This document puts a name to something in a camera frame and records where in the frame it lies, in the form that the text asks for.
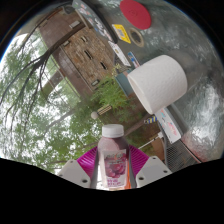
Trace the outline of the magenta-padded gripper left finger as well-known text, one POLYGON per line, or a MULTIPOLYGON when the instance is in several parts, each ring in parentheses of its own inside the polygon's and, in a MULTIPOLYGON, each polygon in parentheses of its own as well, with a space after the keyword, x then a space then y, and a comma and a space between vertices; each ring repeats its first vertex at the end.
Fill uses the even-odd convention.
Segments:
POLYGON ((95 189, 98 179, 98 153, 94 147, 77 160, 68 160, 58 176, 84 188, 95 189))

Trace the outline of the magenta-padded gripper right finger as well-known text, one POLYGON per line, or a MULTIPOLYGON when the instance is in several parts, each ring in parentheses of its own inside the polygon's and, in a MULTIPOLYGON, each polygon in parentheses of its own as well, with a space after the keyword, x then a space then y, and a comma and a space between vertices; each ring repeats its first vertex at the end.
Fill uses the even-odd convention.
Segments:
POLYGON ((129 189, 146 186, 170 174, 169 168, 157 156, 149 157, 138 148, 130 146, 129 189))

